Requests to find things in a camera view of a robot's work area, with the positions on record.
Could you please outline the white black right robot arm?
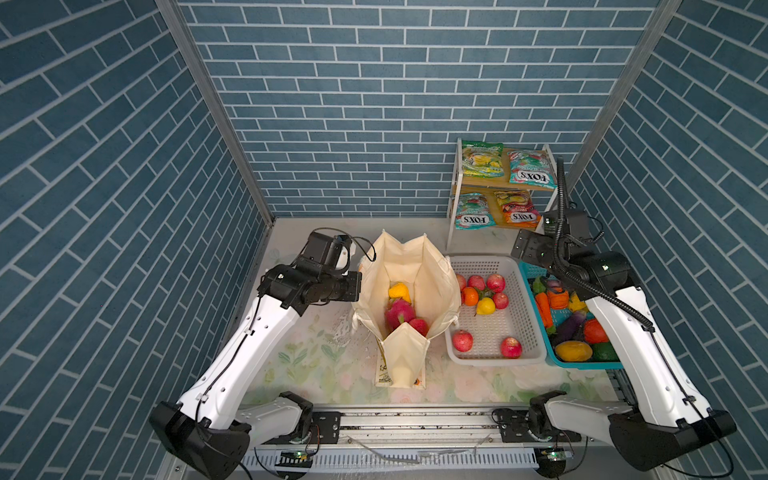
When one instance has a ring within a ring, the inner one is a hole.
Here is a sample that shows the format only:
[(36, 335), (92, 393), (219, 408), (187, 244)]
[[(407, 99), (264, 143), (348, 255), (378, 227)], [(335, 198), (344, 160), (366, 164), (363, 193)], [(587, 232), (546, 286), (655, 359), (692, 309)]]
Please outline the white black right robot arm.
[(560, 213), (551, 236), (522, 230), (511, 255), (541, 267), (586, 303), (601, 324), (634, 393), (632, 404), (587, 402), (555, 390), (530, 402), (528, 425), (539, 438), (572, 431), (613, 446), (639, 471), (667, 466), (737, 430), (731, 414), (711, 407), (652, 318), (641, 282), (619, 252), (567, 250), (570, 227)]

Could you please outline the yellow mango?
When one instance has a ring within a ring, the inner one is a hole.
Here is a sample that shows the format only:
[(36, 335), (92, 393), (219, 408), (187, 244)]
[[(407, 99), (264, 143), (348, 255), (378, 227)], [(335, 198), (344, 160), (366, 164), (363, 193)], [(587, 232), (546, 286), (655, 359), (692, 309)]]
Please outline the yellow mango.
[(388, 289), (388, 297), (394, 302), (402, 300), (406, 303), (411, 303), (411, 295), (408, 286), (403, 282), (397, 282)]

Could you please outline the cream canvas grocery bag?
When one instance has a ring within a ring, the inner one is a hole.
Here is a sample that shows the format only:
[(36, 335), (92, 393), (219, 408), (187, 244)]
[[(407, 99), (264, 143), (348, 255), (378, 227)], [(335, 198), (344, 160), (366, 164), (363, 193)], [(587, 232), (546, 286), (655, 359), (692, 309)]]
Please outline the cream canvas grocery bag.
[(358, 272), (361, 292), (350, 319), (376, 340), (376, 383), (421, 388), (431, 341), (458, 323), (461, 296), (450, 259), (425, 235), (401, 242), (382, 232)]

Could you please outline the pink dragon fruit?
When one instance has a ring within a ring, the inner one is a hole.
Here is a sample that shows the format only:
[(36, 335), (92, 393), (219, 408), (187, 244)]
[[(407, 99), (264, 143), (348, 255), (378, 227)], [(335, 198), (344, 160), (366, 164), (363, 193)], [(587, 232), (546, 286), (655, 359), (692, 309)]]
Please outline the pink dragon fruit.
[(415, 309), (411, 303), (397, 300), (389, 304), (385, 312), (385, 323), (388, 331), (393, 332), (400, 325), (407, 324), (416, 317)]

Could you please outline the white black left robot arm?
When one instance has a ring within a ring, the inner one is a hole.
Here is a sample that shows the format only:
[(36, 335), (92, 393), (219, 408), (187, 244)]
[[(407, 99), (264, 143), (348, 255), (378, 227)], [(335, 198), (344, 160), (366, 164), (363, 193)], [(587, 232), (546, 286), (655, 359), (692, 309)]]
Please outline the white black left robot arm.
[(162, 401), (148, 419), (164, 448), (208, 479), (242, 468), (254, 446), (278, 439), (316, 443), (313, 405), (292, 392), (243, 410), (240, 405), (268, 357), (311, 306), (351, 303), (361, 273), (351, 266), (360, 240), (342, 230), (313, 230), (288, 264), (269, 269), (244, 319), (211, 366), (176, 402)]

